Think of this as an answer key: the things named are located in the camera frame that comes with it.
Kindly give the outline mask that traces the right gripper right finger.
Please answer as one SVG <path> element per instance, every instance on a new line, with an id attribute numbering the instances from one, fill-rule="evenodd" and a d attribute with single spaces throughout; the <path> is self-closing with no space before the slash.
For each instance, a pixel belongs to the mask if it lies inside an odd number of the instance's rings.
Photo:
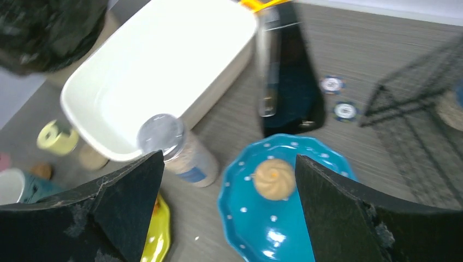
<path id="1" fill-rule="evenodd" d="M 298 155 L 316 261 L 462 261 L 462 211 L 400 199 Z"/>

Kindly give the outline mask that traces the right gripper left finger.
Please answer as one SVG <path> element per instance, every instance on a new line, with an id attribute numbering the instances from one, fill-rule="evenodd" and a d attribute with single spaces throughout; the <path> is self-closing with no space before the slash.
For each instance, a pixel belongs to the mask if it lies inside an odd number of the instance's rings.
<path id="1" fill-rule="evenodd" d="M 1 206 L 1 261 L 140 261 L 162 152 L 39 200 Z"/>

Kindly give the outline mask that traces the green polka dot plate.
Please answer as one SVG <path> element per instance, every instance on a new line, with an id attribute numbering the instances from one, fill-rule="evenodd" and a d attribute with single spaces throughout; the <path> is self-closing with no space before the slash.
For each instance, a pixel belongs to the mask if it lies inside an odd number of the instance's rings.
<path id="1" fill-rule="evenodd" d="M 171 245 L 170 208 L 158 193 L 141 262 L 162 262 Z"/>

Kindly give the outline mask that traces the yellow lid spice shaker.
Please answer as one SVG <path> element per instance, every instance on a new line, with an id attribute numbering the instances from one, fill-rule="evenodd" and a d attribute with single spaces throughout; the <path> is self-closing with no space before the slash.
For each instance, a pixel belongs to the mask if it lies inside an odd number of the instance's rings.
<path id="1" fill-rule="evenodd" d="M 102 156 L 90 145 L 83 144 L 79 147 L 79 141 L 79 133 L 73 127 L 59 120 L 52 120 L 39 132 L 36 144 L 39 149 L 60 157 L 77 149 L 80 165 L 89 171 L 100 170 L 109 163 L 105 156 Z"/>

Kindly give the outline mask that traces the grain jar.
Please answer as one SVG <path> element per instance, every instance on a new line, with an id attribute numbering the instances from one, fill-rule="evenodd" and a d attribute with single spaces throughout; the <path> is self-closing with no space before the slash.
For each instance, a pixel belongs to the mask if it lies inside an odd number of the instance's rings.
<path id="1" fill-rule="evenodd" d="M 445 124 L 462 131 L 462 79 L 443 93 L 436 111 Z"/>
<path id="2" fill-rule="evenodd" d="M 162 151 L 165 169 L 197 187 L 214 183 L 219 165 L 182 119 L 170 114 L 149 118 L 139 129 L 137 144 L 144 154 Z"/>

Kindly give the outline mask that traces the pink lid spice shaker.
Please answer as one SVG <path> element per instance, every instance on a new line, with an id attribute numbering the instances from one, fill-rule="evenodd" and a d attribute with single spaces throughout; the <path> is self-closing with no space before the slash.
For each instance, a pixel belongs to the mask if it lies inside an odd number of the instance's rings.
<path id="1" fill-rule="evenodd" d="M 5 171 L 11 168 L 20 169 L 24 172 L 28 172 L 34 176 L 46 180 L 51 180 L 54 175 L 54 168 L 50 163 L 41 162 L 29 167 L 16 165 L 13 163 L 13 160 L 11 159 L 9 154 L 1 152 L 1 171 Z"/>

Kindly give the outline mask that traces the beige bun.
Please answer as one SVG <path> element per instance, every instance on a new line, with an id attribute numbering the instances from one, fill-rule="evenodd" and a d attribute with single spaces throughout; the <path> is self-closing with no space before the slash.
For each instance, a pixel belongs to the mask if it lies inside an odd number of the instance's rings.
<path id="1" fill-rule="evenodd" d="M 294 168 L 281 159 L 263 161 L 256 167 L 252 178 L 257 192 L 268 200 L 286 200 L 296 189 Z"/>

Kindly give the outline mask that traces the blue polka dot plate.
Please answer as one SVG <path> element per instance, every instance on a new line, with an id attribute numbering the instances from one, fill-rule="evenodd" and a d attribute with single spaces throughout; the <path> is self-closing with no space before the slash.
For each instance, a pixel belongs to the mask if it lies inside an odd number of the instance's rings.
<path id="1" fill-rule="evenodd" d="M 217 199 L 225 239 L 245 261 L 315 260 L 298 191 L 273 201 L 253 183 L 262 162 L 277 159 L 294 168 L 299 154 L 357 179 L 343 155 L 313 137 L 275 134 L 245 147 L 223 172 Z"/>

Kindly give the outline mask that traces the small chip right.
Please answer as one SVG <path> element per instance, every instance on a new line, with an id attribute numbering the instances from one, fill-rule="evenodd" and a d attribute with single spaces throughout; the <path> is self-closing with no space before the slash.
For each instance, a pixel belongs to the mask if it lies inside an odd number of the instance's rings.
<path id="1" fill-rule="evenodd" d="M 355 122 L 360 114 L 359 108 L 354 102 L 336 102 L 332 110 L 333 119 L 339 122 Z"/>

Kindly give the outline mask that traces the small chip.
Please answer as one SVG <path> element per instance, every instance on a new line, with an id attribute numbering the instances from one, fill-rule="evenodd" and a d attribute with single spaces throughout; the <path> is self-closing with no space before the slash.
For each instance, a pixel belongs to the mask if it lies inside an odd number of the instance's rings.
<path id="1" fill-rule="evenodd" d="M 360 114 L 359 108 L 354 102 L 336 102 L 332 110 L 333 119 L 339 122 L 355 122 Z"/>
<path id="2" fill-rule="evenodd" d="M 345 80 L 334 75 L 327 75 L 321 78 L 319 84 L 325 94 L 333 95 L 339 95 L 346 87 Z"/>

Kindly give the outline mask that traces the black metronome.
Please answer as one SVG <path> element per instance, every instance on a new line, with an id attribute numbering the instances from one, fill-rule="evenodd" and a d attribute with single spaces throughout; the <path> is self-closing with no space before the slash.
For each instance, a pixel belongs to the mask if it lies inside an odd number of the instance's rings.
<path id="1" fill-rule="evenodd" d="M 257 15 L 257 109 L 264 137 L 321 128 L 325 100 L 295 4 L 284 2 Z"/>

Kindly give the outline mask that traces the small chip left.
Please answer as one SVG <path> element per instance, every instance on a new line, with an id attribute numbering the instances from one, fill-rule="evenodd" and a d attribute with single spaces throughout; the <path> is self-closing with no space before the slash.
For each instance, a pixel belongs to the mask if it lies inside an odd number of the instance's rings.
<path id="1" fill-rule="evenodd" d="M 346 87 L 345 80 L 334 75 L 327 75 L 321 78 L 319 84 L 325 94 L 333 95 L 339 95 Z"/>

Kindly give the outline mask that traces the white rectangular basin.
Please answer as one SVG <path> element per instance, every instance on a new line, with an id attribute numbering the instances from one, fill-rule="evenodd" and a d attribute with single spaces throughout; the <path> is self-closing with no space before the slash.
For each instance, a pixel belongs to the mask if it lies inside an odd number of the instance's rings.
<path id="1" fill-rule="evenodd" d="M 61 108 L 100 154 L 135 160 L 152 116 L 205 116 L 247 66 L 257 26 L 235 1 L 149 1 L 69 77 Z"/>

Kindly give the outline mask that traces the black bag lined trash bin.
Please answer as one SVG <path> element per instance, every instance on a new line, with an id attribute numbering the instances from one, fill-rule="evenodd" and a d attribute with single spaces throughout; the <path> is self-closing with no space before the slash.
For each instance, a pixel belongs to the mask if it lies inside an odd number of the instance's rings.
<path id="1" fill-rule="evenodd" d="M 105 25 L 108 1 L 1 1 L 1 67 L 53 73 L 84 57 Z"/>

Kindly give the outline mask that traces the blue handled white mug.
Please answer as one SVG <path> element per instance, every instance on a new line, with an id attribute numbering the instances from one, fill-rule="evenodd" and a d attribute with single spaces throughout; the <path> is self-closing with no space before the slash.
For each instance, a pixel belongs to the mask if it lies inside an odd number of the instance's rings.
<path id="1" fill-rule="evenodd" d="M 1 205 L 32 204 L 62 191 L 53 182 L 18 168 L 1 171 Z"/>

